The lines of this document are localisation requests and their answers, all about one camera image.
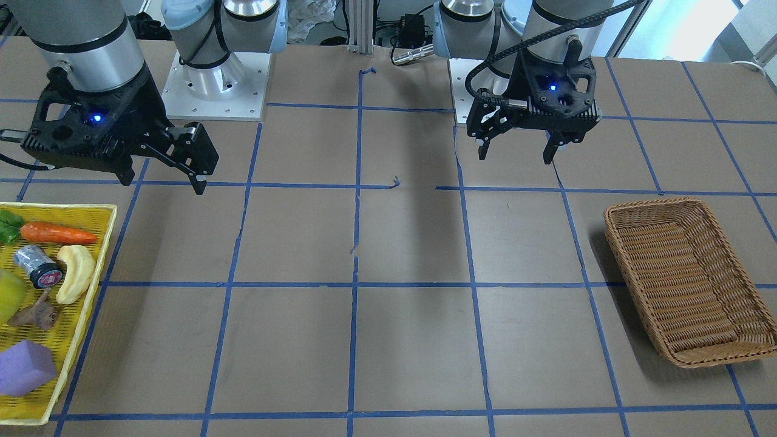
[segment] brown root vegetable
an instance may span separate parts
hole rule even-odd
[[[46,288],[33,305],[20,309],[8,321],[8,326],[35,325],[41,330],[50,330],[54,327],[59,313],[57,313],[57,309],[54,306],[46,302],[50,292],[51,288]]]

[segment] carrot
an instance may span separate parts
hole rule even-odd
[[[19,228],[22,238],[31,243],[91,244],[97,236],[80,229],[46,222],[28,222]]]

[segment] purple block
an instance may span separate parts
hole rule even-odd
[[[0,394],[24,396],[57,376],[51,351],[22,340],[0,352]]]

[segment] empty basket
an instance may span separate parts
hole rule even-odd
[[[777,323],[704,202],[612,205],[605,222],[659,355],[695,368],[777,354]]]

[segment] peeled banana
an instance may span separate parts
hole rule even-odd
[[[68,268],[57,292],[57,302],[67,305],[75,302],[89,287],[95,271],[95,261],[89,250],[79,245],[63,246],[57,253],[57,259],[64,262]]]

